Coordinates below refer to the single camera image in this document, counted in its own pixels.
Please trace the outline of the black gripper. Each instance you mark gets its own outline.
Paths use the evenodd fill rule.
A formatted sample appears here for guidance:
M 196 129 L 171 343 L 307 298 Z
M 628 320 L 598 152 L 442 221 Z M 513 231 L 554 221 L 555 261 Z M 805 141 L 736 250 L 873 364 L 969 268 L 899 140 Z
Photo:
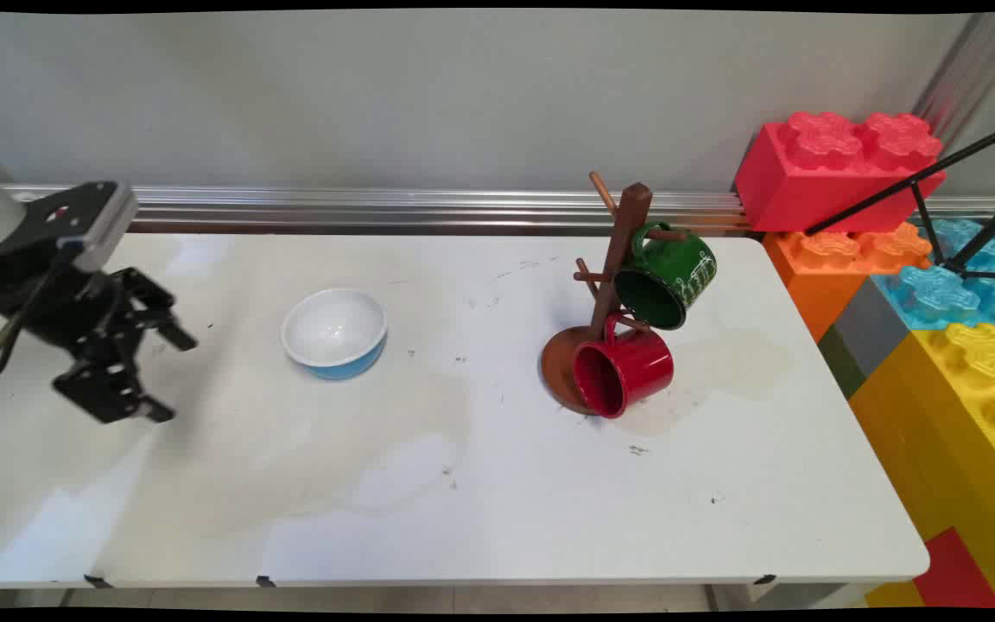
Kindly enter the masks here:
M 179 351 L 196 349 L 175 303 L 135 268 L 85 272 L 67 255 L 0 255 L 0 349 L 11 349 L 23 332 L 73 348 L 73 363 L 53 389 L 103 424 L 137 415 L 174 420 L 176 412 L 143 388 L 136 364 L 143 334 L 134 330 L 155 329 Z

